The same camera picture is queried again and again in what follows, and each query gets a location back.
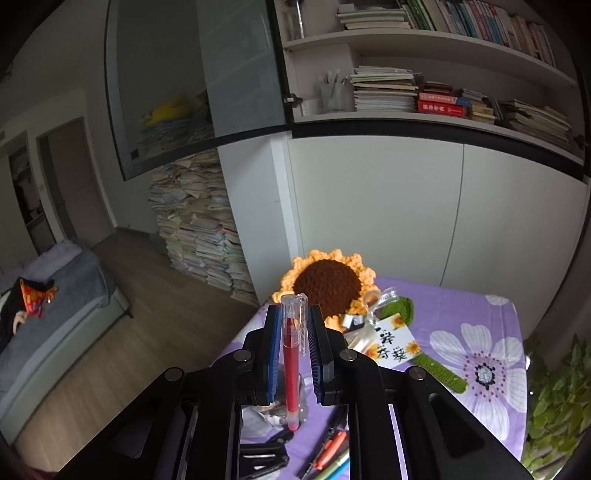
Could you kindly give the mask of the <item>orange red bag on bed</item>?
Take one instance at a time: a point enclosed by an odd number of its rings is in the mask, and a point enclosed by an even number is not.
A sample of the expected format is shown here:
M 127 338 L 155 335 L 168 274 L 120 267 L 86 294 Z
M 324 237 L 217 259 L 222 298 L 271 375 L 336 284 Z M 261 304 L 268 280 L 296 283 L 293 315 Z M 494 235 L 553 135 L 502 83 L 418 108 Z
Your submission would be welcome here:
M 26 313 L 29 316 L 40 318 L 43 313 L 43 306 L 45 304 L 51 304 L 54 301 L 58 287 L 51 285 L 50 287 L 43 287 L 39 290 L 21 279 L 20 290 Z

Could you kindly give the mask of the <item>red pen clear cap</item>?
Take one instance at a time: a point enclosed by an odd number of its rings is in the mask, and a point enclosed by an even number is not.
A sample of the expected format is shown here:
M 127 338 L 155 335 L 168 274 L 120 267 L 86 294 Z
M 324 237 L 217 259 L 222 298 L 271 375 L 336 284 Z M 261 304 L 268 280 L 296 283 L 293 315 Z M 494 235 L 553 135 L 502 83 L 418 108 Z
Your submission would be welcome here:
M 284 392 L 286 393 L 287 428 L 291 432 L 296 432 L 300 426 L 300 356 L 305 352 L 307 312 L 308 297 L 304 293 L 281 297 Z

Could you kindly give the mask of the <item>doorway with brown door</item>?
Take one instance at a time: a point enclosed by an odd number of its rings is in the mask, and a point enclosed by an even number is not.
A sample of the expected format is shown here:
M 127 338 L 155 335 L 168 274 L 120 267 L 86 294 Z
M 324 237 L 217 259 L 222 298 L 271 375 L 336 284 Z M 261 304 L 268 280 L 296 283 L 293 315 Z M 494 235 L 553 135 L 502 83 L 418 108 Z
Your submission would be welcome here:
M 48 195 L 68 240 L 91 249 L 113 233 L 79 117 L 37 138 Z

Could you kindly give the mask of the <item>tall floor paper stack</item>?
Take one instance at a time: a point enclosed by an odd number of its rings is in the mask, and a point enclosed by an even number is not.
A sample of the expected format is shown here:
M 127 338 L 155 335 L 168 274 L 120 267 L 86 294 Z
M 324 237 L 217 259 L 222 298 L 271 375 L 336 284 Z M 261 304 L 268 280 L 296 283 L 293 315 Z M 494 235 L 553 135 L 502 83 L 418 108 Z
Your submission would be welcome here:
M 148 192 L 171 266 L 256 306 L 218 151 L 156 168 Z

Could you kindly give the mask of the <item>orange utility knife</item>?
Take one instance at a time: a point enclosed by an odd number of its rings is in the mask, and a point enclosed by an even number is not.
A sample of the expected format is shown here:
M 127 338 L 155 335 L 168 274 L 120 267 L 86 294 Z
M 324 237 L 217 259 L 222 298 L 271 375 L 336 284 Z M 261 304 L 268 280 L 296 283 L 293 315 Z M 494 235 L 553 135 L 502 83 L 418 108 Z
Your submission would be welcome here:
M 332 461 L 332 458 L 334 458 L 335 454 L 339 451 L 339 448 L 345 443 L 346 439 L 348 439 L 348 432 L 346 432 L 346 430 L 335 431 L 334 435 L 332 435 L 332 437 L 325 442 L 324 446 L 322 446 L 322 449 L 315 460 L 311 462 L 311 467 L 309 467 L 308 472 L 304 474 L 304 479 L 310 478 L 312 473 L 325 470 L 329 465 L 329 462 Z

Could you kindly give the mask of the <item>crochet sunflower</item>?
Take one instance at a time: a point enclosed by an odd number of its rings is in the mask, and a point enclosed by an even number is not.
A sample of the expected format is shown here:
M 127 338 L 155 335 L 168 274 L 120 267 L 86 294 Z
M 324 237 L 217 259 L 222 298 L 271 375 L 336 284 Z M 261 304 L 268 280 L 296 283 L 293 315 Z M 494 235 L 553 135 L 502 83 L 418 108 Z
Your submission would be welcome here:
M 308 256 L 294 258 L 271 299 L 279 304 L 288 296 L 304 295 L 308 303 L 321 308 L 325 326 L 345 334 L 366 325 L 376 332 L 381 321 L 394 330 L 411 326 L 414 302 L 392 289 L 380 289 L 376 277 L 358 253 L 311 250 Z

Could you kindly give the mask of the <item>glass cabinet door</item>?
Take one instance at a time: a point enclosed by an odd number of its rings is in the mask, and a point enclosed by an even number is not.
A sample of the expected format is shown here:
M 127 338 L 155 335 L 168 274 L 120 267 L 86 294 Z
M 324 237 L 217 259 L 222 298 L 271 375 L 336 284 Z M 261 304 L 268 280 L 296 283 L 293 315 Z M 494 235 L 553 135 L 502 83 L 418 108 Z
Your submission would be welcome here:
M 104 69 L 124 180 L 293 121 L 273 1 L 111 1 Z

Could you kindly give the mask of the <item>white bookshelf cabinet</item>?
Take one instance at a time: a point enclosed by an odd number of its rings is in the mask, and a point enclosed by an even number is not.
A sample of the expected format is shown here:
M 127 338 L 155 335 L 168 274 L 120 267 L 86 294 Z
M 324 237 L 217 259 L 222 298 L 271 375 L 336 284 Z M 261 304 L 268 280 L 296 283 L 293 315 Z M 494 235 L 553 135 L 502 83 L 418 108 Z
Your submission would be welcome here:
M 384 276 L 505 297 L 534 331 L 583 229 L 575 157 L 436 115 L 298 124 L 273 3 L 219 2 L 212 22 L 229 77 L 214 126 L 257 301 L 294 256 L 338 248 Z

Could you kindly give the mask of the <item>green potted plant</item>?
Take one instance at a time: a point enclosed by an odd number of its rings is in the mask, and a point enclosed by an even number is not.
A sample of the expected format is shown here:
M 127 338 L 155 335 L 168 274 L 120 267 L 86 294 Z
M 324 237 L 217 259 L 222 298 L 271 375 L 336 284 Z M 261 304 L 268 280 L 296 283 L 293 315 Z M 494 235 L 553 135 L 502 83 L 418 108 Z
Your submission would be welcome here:
M 559 365 L 549 368 L 541 343 L 524 342 L 528 411 L 521 463 L 535 479 L 553 479 L 590 430 L 590 343 L 574 337 Z

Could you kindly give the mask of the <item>stack of notebooks on shelf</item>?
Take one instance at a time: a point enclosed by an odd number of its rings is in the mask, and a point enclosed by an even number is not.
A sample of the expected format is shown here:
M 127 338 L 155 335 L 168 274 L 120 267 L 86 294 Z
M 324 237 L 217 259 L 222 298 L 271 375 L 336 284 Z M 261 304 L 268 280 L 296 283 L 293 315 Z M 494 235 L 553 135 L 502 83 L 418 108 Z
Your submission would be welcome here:
M 349 76 L 349 82 L 358 112 L 409 113 L 416 110 L 419 85 L 412 70 L 360 66 Z

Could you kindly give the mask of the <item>black stapler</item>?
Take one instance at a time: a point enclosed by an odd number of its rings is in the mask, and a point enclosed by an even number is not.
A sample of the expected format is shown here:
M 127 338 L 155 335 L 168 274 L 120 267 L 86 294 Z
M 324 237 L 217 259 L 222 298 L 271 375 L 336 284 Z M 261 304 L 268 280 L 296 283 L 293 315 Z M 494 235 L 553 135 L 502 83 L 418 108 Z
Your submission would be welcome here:
M 290 463 L 288 442 L 290 437 L 276 436 L 264 443 L 240 444 L 238 478 L 259 479 L 287 467 Z

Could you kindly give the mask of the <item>grey bed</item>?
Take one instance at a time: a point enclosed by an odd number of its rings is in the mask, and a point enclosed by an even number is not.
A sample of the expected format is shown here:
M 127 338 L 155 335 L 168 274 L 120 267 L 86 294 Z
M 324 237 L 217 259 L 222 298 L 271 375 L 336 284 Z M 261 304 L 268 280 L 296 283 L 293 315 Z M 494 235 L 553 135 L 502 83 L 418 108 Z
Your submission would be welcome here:
M 17 328 L 1 349 L 1 434 L 13 444 L 63 375 L 130 304 L 90 250 L 56 246 L 32 261 L 25 278 L 53 281 L 56 296 Z

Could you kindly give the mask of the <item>white flower gift tag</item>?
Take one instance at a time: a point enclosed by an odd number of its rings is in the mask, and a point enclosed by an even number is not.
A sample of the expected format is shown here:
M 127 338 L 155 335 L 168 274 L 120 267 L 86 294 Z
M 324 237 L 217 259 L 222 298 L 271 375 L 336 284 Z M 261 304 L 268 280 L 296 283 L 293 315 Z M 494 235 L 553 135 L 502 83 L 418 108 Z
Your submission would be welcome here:
M 394 369 L 422 353 L 410 329 L 403 325 L 394 328 L 389 323 L 382 326 L 367 324 L 363 328 L 346 333 L 349 349 L 373 359 L 381 367 Z

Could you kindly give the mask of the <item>red book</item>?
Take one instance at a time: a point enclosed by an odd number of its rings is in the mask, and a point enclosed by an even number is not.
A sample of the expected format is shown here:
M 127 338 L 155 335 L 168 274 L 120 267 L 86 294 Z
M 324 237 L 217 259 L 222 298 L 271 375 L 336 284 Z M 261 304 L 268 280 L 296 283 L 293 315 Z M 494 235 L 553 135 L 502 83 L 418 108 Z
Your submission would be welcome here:
M 425 114 L 444 115 L 457 118 L 465 118 L 467 110 L 463 106 L 432 101 L 419 100 L 417 102 L 418 111 Z

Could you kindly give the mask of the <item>row of upright books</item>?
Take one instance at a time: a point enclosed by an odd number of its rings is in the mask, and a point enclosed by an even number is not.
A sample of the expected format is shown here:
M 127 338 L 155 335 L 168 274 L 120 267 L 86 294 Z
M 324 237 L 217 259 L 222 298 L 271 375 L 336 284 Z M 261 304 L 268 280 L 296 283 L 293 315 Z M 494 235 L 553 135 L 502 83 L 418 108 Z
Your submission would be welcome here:
M 545 27 L 484 1 L 398 1 L 411 27 L 447 32 L 495 43 L 554 68 L 556 56 Z

